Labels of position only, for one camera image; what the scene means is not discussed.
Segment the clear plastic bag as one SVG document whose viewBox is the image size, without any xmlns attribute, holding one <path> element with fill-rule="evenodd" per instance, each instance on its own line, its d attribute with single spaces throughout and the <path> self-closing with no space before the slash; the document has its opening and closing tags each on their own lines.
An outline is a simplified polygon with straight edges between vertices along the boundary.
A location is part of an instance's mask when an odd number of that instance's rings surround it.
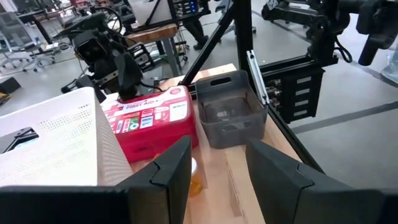
<svg viewBox="0 0 398 224">
<path fill-rule="evenodd" d="M 382 70 L 381 75 L 395 84 L 398 84 L 398 44 L 394 51 L 387 55 L 387 65 Z"/>
</svg>

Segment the grey office chair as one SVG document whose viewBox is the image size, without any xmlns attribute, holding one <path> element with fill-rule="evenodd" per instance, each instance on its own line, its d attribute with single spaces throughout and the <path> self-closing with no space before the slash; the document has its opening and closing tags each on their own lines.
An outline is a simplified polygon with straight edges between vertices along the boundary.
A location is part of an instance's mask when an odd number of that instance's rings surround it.
<svg viewBox="0 0 398 224">
<path fill-rule="evenodd" d="M 18 18 L 16 13 L 0 13 L 0 34 L 11 52 L 26 52 L 31 54 L 30 57 L 17 58 L 21 62 L 27 62 L 22 67 L 23 72 L 26 72 L 29 66 L 32 66 L 34 72 L 38 72 L 38 68 L 43 67 L 44 61 L 48 61 L 51 64 L 55 63 L 53 55 L 40 54 L 44 43 L 31 27 L 25 25 Z"/>
</svg>

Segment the red first aid kit case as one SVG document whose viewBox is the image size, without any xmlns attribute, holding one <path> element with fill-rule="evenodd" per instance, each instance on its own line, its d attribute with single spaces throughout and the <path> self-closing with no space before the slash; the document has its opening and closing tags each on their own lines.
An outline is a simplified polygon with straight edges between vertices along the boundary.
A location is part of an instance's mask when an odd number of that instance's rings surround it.
<svg viewBox="0 0 398 224">
<path fill-rule="evenodd" d="M 185 86 L 124 102 L 115 98 L 101 106 L 130 163 L 161 154 L 182 136 L 198 146 L 192 97 Z"/>
</svg>

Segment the black aluminium table frame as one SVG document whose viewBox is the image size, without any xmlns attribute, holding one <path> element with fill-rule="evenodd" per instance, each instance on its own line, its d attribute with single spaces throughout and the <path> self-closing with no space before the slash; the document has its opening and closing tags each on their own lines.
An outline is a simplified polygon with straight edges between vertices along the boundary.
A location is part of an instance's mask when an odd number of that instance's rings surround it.
<svg viewBox="0 0 398 224">
<path fill-rule="evenodd" d="M 254 80 L 250 71 L 249 63 L 247 60 L 246 52 L 248 50 L 254 50 L 253 40 L 252 40 L 252 16 L 251 16 L 251 0 L 234 0 L 230 8 L 221 18 L 221 22 L 218 27 L 213 32 L 212 36 L 206 42 L 205 46 L 202 48 L 198 58 L 193 63 L 191 69 L 184 76 L 183 80 L 180 81 L 179 85 L 184 85 L 188 87 L 190 95 L 193 100 L 197 98 L 197 90 L 193 79 L 197 76 L 199 69 L 203 66 L 207 58 L 210 56 L 211 52 L 215 48 L 218 41 L 221 39 L 224 31 L 231 22 L 235 23 L 236 26 L 236 43 L 237 43 L 237 53 L 239 67 L 248 73 L 250 87 L 254 90 L 255 95 L 256 88 L 254 86 Z M 292 149 L 301 159 L 301 161 L 314 168 L 319 172 L 323 172 L 323 169 L 316 162 L 313 156 L 308 152 L 305 146 L 297 138 L 294 132 L 288 127 L 287 123 L 284 121 L 280 113 L 277 112 L 274 106 L 270 103 L 265 105 L 268 112 L 268 117 L 276 124 L 279 131 L 282 132 L 285 140 L 288 141 Z"/>
</svg>

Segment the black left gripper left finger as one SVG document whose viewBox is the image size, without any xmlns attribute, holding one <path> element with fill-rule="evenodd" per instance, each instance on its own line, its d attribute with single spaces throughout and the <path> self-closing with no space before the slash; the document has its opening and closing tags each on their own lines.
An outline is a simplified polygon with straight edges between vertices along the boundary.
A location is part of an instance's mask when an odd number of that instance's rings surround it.
<svg viewBox="0 0 398 224">
<path fill-rule="evenodd" d="M 118 184 L 116 224 L 182 224 L 192 175 L 192 140 L 181 137 Z"/>
</svg>

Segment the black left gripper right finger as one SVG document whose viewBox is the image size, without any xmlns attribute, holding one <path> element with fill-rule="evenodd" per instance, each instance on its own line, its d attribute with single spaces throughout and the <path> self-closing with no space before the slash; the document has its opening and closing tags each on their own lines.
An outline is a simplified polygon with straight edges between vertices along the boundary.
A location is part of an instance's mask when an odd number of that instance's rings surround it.
<svg viewBox="0 0 398 224">
<path fill-rule="evenodd" d="M 266 224 L 386 224 L 380 190 L 346 185 L 259 140 L 247 142 L 246 160 Z"/>
</svg>

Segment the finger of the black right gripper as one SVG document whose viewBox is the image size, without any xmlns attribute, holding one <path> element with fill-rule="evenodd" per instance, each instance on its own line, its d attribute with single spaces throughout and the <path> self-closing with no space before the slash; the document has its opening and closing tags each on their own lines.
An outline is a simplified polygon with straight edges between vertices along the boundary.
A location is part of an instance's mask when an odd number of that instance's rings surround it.
<svg viewBox="0 0 398 224">
<path fill-rule="evenodd" d="M 78 78 L 75 82 L 75 85 L 77 88 L 83 88 L 83 87 L 93 88 L 95 91 L 95 95 L 100 103 L 102 103 L 106 99 L 105 94 L 100 90 L 100 88 L 94 83 L 94 81 L 88 75 L 83 75 L 82 77 Z"/>
<path fill-rule="evenodd" d="M 141 84 L 142 71 L 132 55 L 124 52 L 116 57 L 118 70 L 119 97 L 130 100 L 138 94 L 138 85 Z"/>
</svg>

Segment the white perforated plastic basket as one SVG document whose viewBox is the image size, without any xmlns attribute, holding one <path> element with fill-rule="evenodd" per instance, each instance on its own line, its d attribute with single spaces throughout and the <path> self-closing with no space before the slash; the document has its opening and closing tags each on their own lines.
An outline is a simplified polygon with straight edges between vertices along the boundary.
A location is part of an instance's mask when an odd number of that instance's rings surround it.
<svg viewBox="0 0 398 224">
<path fill-rule="evenodd" d="M 91 87 L 0 116 L 0 136 L 22 128 L 38 138 L 0 154 L 0 187 L 115 186 L 133 175 Z"/>
</svg>

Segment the person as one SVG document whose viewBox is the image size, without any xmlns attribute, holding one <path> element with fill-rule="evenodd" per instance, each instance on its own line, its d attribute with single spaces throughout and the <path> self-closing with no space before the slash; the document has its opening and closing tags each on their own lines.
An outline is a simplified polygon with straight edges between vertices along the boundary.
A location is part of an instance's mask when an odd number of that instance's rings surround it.
<svg viewBox="0 0 398 224">
<path fill-rule="evenodd" d="M 183 26 L 188 30 L 188 32 L 196 40 L 196 44 L 193 46 L 194 50 L 201 50 L 206 42 L 208 41 L 208 36 L 204 34 L 203 26 L 199 19 L 191 19 L 188 21 L 183 21 Z"/>
</svg>

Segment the wooden top work table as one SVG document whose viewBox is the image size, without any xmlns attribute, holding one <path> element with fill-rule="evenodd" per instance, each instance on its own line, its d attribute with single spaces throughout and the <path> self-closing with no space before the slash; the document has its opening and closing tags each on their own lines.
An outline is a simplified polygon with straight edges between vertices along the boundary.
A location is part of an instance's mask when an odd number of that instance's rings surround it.
<svg viewBox="0 0 398 224">
<path fill-rule="evenodd" d="M 136 32 L 127 35 L 127 44 L 134 45 L 136 42 L 144 44 L 150 42 L 161 41 L 167 55 L 167 61 L 170 65 L 173 77 L 181 75 L 181 66 L 177 49 L 174 42 L 174 37 L 177 35 L 178 26 L 176 24 L 169 24 L 153 29 Z"/>
</svg>

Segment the silver aluminium bar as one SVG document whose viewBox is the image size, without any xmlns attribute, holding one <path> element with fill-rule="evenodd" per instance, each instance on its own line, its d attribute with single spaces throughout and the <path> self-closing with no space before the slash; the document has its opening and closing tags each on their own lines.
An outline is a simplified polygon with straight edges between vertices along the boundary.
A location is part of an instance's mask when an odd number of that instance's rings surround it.
<svg viewBox="0 0 398 224">
<path fill-rule="evenodd" d="M 252 78 L 254 80 L 254 86 L 256 88 L 256 93 L 257 97 L 259 98 L 259 101 L 263 105 L 268 105 L 269 104 L 269 98 L 267 95 L 267 90 L 264 84 L 264 80 L 262 77 L 261 70 L 259 68 L 259 64 L 257 62 L 257 58 L 255 56 L 255 53 L 253 50 L 248 50 L 246 52 L 247 55 L 247 60 L 249 63 L 250 71 L 252 74 Z"/>
</svg>

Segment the white board panel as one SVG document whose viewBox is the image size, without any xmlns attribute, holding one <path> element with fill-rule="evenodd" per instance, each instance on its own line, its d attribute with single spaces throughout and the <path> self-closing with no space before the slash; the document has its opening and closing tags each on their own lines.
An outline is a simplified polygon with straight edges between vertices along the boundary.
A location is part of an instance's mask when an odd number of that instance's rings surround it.
<svg viewBox="0 0 398 224">
<path fill-rule="evenodd" d="M 175 19 L 171 0 L 127 0 L 142 27 L 162 26 Z"/>
</svg>

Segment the black electronics rack blue lights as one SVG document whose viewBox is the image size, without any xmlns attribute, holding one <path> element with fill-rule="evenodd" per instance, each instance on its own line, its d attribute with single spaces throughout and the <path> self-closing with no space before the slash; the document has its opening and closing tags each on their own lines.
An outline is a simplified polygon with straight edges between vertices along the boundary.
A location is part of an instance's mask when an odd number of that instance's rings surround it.
<svg viewBox="0 0 398 224">
<path fill-rule="evenodd" d="M 209 12 L 210 0 L 172 0 L 178 17 Z"/>
</svg>

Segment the dark grey plastic bin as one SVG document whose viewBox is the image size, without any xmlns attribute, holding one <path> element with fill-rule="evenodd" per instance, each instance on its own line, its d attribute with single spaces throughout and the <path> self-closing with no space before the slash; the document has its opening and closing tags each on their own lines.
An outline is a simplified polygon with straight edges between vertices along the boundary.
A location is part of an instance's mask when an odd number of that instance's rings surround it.
<svg viewBox="0 0 398 224">
<path fill-rule="evenodd" d="M 209 145 L 224 149 L 262 139 L 267 109 L 244 70 L 202 78 L 195 83 L 198 113 Z"/>
</svg>

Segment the orange pill bottle white cap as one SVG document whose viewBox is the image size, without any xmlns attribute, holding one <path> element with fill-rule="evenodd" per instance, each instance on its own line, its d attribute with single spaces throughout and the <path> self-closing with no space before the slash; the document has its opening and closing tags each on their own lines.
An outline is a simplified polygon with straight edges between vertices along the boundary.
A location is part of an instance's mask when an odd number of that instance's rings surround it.
<svg viewBox="0 0 398 224">
<path fill-rule="evenodd" d="M 200 194 L 202 190 L 203 190 L 203 185 L 201 177 L 198 173 L 198 164 L 197 161 L 194 158 L 192 158 L 189 197 L 195 197 L 196 195 Z"/>
</svg>

